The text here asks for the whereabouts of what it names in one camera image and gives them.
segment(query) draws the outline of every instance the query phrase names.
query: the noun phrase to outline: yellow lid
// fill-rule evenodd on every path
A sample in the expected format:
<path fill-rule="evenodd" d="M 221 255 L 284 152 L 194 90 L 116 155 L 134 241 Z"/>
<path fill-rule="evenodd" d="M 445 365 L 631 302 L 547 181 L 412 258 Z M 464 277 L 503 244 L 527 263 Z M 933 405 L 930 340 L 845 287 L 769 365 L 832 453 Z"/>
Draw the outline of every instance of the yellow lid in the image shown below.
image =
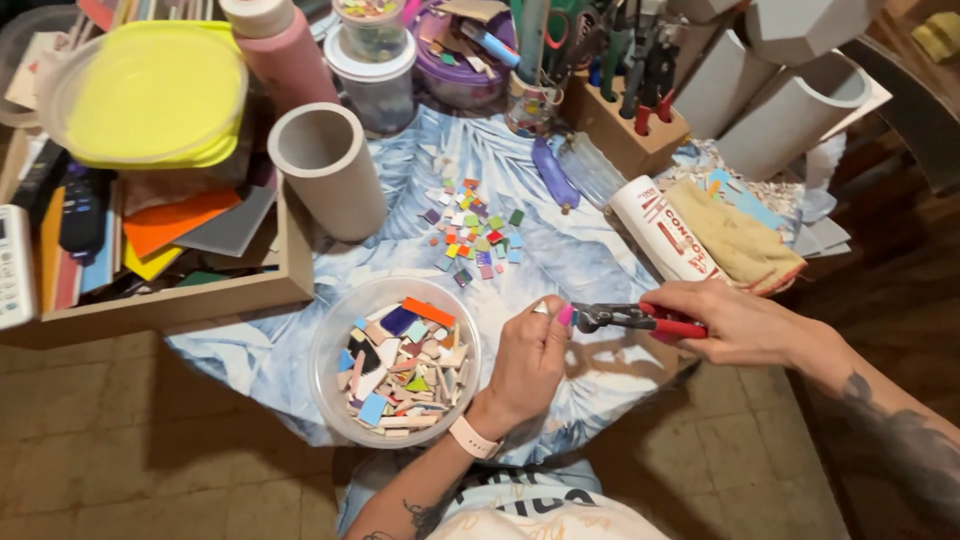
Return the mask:
<path fill-rule="evenodd" d="M 236 147 L 247 67 L 228 23 L 133 22 L 64 64 L 41 92 L 41 116 L 52 115 L 48 133 L 85 164 L 205 167 Z"/>

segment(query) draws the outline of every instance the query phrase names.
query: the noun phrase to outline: table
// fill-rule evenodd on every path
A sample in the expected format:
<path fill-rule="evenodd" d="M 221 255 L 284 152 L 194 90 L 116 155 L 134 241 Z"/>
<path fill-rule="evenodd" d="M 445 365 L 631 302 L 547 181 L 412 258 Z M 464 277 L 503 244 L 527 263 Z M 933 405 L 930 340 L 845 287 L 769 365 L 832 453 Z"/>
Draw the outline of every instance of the table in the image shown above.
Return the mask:
<path fill-rule="evenodd" d="M 537 298 L 556 293 L 568 301 L 631 302 L 657 286 L 602 212 L 584 200 L 561 214 L 531 161 L 532 141 L 511 134 L 502 115 L 469 118 L 420 107 L 402 134 L 370 146 L 390 214 L 381 231 L 359 246 L 315 235 L 313 302 L 166 332 L 168 345 L 189 365 L 272 409 L 310 445 L 347 442 L 325 427 L 314 405 L 307 356 L 325 314 L 363 282 L 418 276 L 456 294 L 482 333 L 482 385 L 490 379 L 503 323 Z M 519 228 L 520 265 L 505 264 L 505 273 L 491 281 L 480 280 L 464 259 L 448 273 L 434 267 L 445 246 L 429 245 L 437 230 L 419 214 L 440 206 L 428 190 L 439 192 L 443 178 L 480 180 L 491 215 L 526 213 Z M 463 289 L 452 277 L 461 265 L 475 276 Z M 662 374 L 662 366 L 638 339 L 639 332 L 619 328 L 577 333 L 568 348 L 567 378 L 545 420 L 512 433 L 509 450 L 498 460 L 523 465 L 577 449 L 653 392 L 658 384 L 652 374 Z"/>

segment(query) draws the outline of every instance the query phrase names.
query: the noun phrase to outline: floor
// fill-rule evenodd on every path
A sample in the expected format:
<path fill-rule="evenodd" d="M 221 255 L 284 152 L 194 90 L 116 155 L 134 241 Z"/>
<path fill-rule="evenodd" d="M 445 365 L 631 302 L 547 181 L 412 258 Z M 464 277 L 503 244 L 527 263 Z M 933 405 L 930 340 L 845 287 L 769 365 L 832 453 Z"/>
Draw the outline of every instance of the floor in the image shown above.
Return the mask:
<path fill-rule="evenodd" d="M 364 453 L 307 447 L 153 333 L 0 348 L 0 540 L 334 538 Z M 674 538 L 847 537 L 782 371 L 707 366 L 585 453 Z"/>

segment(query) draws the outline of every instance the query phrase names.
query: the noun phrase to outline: jeans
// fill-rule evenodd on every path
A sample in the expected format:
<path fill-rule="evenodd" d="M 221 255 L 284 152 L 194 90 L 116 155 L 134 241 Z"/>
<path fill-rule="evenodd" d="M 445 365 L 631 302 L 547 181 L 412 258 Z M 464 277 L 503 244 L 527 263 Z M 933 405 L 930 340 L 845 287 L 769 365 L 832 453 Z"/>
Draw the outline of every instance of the jeans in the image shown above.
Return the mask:
<path fill-rule="evenodd" d="M 340 501 L 337 513 L 337 536 L 343 538 L 363 505 L 422 453 L 421 449 L 383 451 L 357 465 L 353 470 L 353 477 L 350 479 L 344 498 Z M 464 478 L 482 474 L 484 471 L 488 472 L 491 468 L 507 469 L 508 467 L 474 463 Z M 526 465 L 520 470 L 547 475 L 568 487 L 577 487 L 590 493 L 603 493 L 600 480 L 593 474 L 590 462 L 579 454 L 553 456 L 542 464 Z"/>

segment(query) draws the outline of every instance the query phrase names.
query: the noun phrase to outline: beige rag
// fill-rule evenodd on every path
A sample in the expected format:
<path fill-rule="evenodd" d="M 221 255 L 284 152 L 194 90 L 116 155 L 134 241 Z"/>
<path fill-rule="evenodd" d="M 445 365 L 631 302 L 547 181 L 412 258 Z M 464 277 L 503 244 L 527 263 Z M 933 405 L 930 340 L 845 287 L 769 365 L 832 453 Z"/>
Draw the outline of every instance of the beige rag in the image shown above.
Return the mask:
<path fill-rule="evenodd" d="M 689 178 L 663 194 L 713 260 L 741 288 L 763 296 L 793 283 L 806 261 L 753 217 L 715 201 Z"/>

